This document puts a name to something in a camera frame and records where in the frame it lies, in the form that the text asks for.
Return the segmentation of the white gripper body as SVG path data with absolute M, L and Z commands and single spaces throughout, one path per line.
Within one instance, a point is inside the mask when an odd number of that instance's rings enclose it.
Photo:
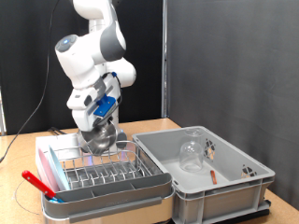
M 105 123 L 121 97 L 116 73 L 106 73 L 102 77 L 72 77 L 72 85 L 72 116 L 83 132 Z

